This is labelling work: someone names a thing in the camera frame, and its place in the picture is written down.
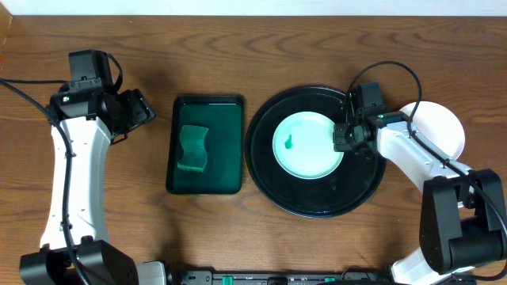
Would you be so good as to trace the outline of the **pale green back plate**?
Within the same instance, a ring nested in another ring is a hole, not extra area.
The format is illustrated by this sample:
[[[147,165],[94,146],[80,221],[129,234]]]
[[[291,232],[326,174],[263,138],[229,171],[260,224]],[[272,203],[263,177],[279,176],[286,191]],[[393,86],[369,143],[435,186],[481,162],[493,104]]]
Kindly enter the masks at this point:
[[[273,154],[287,173],[304,180],[331,174],[344,157],[334,149],[334,122],[317,112],[283,119],[273,134]]]

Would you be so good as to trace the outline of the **white plate with green stain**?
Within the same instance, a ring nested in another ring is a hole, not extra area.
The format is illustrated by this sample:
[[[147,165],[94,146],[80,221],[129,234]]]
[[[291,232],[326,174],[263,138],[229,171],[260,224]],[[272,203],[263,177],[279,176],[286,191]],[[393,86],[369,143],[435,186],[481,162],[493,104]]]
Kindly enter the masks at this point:
[[[463,153],[465,132],[457,116],[441,104],[422,101],[414,123],[420,132],[454,160]]]

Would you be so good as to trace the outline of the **green scrubbing sponge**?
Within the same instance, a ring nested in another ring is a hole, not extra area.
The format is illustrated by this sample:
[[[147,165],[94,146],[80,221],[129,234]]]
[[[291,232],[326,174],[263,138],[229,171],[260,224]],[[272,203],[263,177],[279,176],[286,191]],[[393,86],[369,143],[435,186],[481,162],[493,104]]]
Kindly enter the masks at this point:
[[[207,127],[184,125],[181,128],[179,139],[183,150],[177,167],[184,171],[202,173],[208,162],[208,153],[205,148]]]

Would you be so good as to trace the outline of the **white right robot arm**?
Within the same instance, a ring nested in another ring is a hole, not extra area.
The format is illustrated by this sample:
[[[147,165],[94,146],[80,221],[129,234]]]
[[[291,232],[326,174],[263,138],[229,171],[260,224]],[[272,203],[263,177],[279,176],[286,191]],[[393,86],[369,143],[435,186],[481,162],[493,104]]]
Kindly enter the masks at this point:
[[[471,269],[506,259],[506,210],[500,177],[473,170],[432,144],[403,112],[333,128],[336,151],[370,150],[393,162],[422,194],[419,247],[391,265],[402,284],[481,280]]]

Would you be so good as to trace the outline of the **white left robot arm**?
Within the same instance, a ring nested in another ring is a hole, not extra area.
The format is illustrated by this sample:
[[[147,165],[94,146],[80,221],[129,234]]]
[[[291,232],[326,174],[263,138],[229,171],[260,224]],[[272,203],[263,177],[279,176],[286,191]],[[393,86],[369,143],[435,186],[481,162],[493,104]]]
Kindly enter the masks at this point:
[[[164,284],[161,261],[137,264],[110,244],[105,223],[105,161],[118,135],[154,119],[141,92],[104,88],[54,95],[55,170],[40,251],[21,257],[26,284]]]

